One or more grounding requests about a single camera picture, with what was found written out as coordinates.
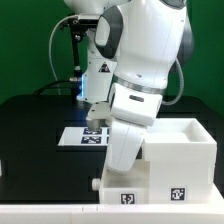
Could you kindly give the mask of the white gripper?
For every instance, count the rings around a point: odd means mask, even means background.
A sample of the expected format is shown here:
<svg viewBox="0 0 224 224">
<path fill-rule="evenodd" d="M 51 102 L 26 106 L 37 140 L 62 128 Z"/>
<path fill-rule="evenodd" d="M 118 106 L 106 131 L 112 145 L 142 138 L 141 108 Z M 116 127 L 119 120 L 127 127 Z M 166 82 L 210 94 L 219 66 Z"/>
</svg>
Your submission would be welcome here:
<svg viewBox="0 0 224 224">
<path fill-rule="evenodd" d="M 128 173 L 143 142 L 146 127 L 112 119 L 105 166 L 117 173 Z"/>
</svg>

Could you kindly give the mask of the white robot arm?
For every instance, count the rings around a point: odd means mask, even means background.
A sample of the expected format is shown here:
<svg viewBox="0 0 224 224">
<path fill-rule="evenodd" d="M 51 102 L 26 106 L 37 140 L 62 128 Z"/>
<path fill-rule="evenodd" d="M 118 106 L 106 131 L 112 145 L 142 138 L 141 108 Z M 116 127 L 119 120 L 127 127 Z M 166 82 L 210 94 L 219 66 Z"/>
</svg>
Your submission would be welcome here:
<svg viewBox="0 0 224 224">
<path fill-rule="evenodd" d="M 192 51 L 187 0 L 64 0 L 79 14 L 95 14 L 94 44 L 114 61 L 108 93 L 111 130 L 105 166 L 127 173 L 160 109 L 178 55 Z"/>
</svg>

